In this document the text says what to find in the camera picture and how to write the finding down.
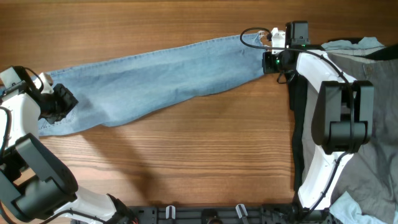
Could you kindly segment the light blue denim jeans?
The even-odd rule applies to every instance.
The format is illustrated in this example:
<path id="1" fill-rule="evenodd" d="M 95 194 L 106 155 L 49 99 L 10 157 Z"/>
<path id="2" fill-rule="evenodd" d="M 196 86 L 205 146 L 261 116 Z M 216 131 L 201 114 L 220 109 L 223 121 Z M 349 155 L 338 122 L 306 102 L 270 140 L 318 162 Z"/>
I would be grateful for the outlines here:
<path id="1" fill-rule="evenodd" d="M 77 99 L 61 121 L 38 122 L 41 136 L 120 126 L 153 111 L 230 90 L 263 75 L 260 34 L 211 39 L 50 72 Z"/>

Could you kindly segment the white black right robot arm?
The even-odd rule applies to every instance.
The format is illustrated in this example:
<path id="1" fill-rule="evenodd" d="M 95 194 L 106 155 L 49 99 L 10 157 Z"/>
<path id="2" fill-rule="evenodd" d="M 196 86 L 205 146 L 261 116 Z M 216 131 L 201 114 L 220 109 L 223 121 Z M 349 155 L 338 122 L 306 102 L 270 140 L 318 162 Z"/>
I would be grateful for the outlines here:
<path id="1" fill-rule="evenodd" d="M 275 27 L 266 38 L 271 46 L 263 54 L 264 71 L 279 72 L 287 83 L 302 79 L 317 93 L 310 121 L 315 152 L 289 217 L 320 221 L 344 166 L 370 139 L 374 87 L 345 74 L 325 50 L 312 46 L 306 21 L 290 22 L 286 30 Z"/>

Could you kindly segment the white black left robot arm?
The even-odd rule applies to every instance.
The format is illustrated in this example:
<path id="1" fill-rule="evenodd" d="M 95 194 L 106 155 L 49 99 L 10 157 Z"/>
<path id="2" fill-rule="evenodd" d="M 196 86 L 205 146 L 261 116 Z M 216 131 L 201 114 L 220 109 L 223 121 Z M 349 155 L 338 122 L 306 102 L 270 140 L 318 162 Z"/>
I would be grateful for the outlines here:
<path id="1" fill-rule="evenodd" d="M 71 170 L 39 140 L 38 122 L 61 121 L 78 104 L 46 73 L 11 66 L 1 72 L 1 216 L 28 223 L 138 223 L 119 199 L 79 187 Z"/>

